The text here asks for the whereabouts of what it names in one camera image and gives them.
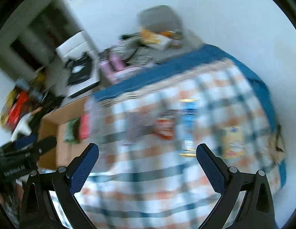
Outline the green knitted cloth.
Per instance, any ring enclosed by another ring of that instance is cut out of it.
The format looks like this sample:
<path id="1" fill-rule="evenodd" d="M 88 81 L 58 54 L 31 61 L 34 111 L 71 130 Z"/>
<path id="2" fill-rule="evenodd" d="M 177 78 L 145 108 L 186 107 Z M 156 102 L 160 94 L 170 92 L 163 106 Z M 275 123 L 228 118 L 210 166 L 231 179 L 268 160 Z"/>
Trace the green knitted cloth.
<path id="1" fill-rule="evenodd" d="M 75 118 L 67 122 L 64 133 L 64 141 L 70 144 L 78 144 L 79 138 L 80 118 Z"/>

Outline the yellow Vinda tissue pack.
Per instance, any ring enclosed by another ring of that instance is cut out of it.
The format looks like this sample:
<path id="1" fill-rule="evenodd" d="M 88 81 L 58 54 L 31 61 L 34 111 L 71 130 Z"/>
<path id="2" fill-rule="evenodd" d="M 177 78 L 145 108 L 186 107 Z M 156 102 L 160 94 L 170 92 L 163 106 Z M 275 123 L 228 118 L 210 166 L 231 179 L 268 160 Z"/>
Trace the yellow Vinda tissue pack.
<path id="1" fill-rule="evenodd" d="M 222 155 L 224 159 L 239 158 L 245 154 L 243 130 L 239 126 L 229 126 L 222 130 Z"/>

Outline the red snack packet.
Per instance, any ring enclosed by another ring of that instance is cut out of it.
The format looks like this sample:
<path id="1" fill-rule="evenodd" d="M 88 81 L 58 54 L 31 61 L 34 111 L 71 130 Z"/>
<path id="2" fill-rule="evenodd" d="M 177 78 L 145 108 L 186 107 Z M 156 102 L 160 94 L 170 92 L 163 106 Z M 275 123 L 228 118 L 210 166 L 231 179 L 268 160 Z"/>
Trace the red snack packet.
<path id="1" fill-rule="evenodd" d="M 79 138 L 81 140 L 87 139 L 90 137 L 91 129 L 90 129 L 90 115 L 85 114 L 80 117 L 79 124 Z"/>

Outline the cardboard box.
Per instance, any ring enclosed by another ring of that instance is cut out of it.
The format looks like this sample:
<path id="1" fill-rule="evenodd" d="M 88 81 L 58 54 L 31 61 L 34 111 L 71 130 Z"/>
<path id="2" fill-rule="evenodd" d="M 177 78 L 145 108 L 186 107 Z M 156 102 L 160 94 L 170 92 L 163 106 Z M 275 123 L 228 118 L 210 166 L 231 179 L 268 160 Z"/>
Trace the cardboard box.
<path id="1" fill-rule="evenodd" d="M 81 139 L 77 144 L 64 141 L 68 122 L 86 115 L 89 111 L 87 106 L 93 101 L 92 96 L 87 96 L 68 103 L 42 118 L 39 140 L 54 136 L 57 140 L 57 146 L 40 157 L 39 167 L 56 170 L 60 166 L 67 166 L 74 157 L 79 156 L 84 151 L 89 143 L 100 144 L 96 132 L 92 132 L 88 138 Z"/>

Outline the white goose plush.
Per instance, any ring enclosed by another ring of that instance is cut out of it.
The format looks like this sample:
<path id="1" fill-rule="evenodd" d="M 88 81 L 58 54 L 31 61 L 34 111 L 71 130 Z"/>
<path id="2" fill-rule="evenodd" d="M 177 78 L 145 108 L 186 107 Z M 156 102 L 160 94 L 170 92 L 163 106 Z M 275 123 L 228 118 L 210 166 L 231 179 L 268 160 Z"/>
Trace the white goose plush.
<path id="1" fill-rule="evenodd" d="M 17 140 L 19 134 L 29 136 L 32 133 L 37 133 L 41 121 L 41 107 L 25 114 L 18 122 L 11 136 L 11 142 Z"/>

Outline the red plastic bag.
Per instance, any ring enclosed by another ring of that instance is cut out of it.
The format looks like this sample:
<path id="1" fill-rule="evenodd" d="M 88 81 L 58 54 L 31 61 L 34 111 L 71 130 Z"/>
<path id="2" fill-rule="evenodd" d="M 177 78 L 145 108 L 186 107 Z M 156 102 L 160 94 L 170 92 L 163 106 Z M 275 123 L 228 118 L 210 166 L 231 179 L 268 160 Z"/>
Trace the red plastic bag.
<path id="1" fill-rule="evenodd" d="M 16 102 L 10 109 L 7 119 L 7 127 L 14 130 L 20 120 L 24 104 L 28 101 L 29 97 L 25 91 L 22 91 L 16 98 Z"/>

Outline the blue tube package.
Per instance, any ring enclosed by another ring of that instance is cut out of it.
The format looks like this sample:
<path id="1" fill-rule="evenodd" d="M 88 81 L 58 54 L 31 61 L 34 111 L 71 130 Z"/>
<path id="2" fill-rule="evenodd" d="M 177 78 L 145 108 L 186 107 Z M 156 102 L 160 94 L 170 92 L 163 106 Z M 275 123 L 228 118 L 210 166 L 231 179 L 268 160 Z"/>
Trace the blue tube package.
<path id="1" fill-rule="evenodd" d="M 181 99 L 181 152 L 182 157 L 194 158 L 196 156 L 196 148 L 194 143 L 195 120 L 197 117 L 197 99 L 185 98 Z"/>

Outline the plaid checkered blanket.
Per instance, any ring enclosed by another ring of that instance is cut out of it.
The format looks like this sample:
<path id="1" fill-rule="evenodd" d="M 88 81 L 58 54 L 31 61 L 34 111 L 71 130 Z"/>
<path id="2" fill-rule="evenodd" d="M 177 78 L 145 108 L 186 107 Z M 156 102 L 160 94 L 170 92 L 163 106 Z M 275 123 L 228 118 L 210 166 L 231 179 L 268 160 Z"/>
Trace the plaid checkered blanket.
<path id="1" fill-rule="evenodd" d="M 265 171 L 273 194 L 283 186 L 273 127 L 230 59 L 90 102 L 100 158 L 77 199 L 98 228 L 198 228 L 220 197 L 185 156 L 201 143 L 242 172 Z"/>

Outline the orange snack packet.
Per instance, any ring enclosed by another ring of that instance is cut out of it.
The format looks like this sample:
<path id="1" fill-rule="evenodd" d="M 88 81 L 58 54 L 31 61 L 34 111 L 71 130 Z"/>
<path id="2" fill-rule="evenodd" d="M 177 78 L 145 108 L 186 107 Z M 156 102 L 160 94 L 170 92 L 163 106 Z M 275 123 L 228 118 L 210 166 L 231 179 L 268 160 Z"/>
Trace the orange snack packet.
<path id="1" fill-rule="evenodd" d="M 166 110 L 159 113 L 154 122 L 154 134 L 162 139 L 174 139 L 177 116 L 178 110 Z"/>

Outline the black plastic bag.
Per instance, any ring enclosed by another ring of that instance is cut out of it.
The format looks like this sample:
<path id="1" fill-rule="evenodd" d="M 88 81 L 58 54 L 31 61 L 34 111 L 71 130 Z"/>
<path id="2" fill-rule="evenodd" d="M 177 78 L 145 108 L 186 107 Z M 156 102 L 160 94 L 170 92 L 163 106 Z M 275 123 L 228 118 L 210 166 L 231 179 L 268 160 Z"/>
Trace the black plastic bag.
<path id="1" fill-rule="evenodd" d="M 69 58 L 64 66 L 70 74 L 67 80 L 67 85 L 77 85 L 90 79 L 93 68 L 92 58 L 87 52 L 76 60 Z"/>

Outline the pink suitcase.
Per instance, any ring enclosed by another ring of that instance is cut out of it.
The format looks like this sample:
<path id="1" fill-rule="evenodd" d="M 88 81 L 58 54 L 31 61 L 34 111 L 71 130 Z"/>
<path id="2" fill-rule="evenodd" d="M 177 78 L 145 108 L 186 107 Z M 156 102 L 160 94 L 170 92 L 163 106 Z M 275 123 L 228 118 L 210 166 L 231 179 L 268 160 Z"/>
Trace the pink suitcase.
<path id="1" fill-rule="evenodd" d="M 106 80 L 109 86 L 118 84 L 144 70 L 156 66 L 155 63 L 151 61 L 145 65 L 128 66 L 119 57 L 114 54 L 108 54 L 106 51 L 100 53 L 99 58 L 102 77 Z"/>

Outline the white chair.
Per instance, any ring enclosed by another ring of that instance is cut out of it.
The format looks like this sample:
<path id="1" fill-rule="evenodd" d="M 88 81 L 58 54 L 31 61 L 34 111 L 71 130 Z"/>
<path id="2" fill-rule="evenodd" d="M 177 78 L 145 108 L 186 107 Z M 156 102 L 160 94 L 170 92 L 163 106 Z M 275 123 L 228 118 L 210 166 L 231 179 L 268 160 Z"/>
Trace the white chair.
<path id="1" fill-rule="evenodd" d="M 69 60 L 80 60 L 84 56 L 89 56 L 91 59 L 90 78 L 79 84 L 68 85 L 68 97 L 75 98 L 101 84 L 98 51 L 85 31 L 79 31 L 67 39 L 57 47 L 56 53 L 65 64 Z"/>

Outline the patterned black white bag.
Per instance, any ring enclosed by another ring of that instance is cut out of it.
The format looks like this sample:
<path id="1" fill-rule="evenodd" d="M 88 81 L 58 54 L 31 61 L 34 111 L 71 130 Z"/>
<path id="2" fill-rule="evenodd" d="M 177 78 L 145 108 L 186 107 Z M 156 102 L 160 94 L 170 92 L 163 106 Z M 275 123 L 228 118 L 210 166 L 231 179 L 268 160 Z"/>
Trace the patterned black white bag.
<path id="1" fill-rule="evenodd" d="M 153 61 L 152 49 L 142 44 L 139 36 L 120 40 L 109 52 L 126 65 L 143 66 Z"/>

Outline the yellow bread bag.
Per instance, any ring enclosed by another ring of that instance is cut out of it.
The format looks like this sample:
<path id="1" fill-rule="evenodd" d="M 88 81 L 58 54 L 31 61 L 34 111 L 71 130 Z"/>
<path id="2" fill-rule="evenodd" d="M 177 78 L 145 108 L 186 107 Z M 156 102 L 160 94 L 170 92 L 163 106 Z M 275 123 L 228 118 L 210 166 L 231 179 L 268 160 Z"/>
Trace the yellow bread bag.
<path id="1" fill-rule="evenodd" d="M 181 48 L 183 45 L 182 35 L 176 31 L 154 33 L 143 28 L 140 31 L 140 36 L 142 44 L 158 51 L 164 51 L 169 48 Z"/>

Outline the grey chair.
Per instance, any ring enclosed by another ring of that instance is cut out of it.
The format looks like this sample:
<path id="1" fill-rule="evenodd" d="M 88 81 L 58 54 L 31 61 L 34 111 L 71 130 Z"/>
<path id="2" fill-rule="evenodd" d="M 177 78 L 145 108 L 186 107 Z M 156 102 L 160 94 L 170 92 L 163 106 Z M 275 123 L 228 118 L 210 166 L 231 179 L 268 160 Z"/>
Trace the grey chair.
<path id="1" fill-rule="evenodd" d="M 190 53 L 204 45 L 199 36 L 183 27 L 182 19 L 170 6 L 159 5 L 139 12 L 138 23 L 142 29 L 169 40 L 159 46 L 150 46 L 153 59 L 158 64 Z"/>

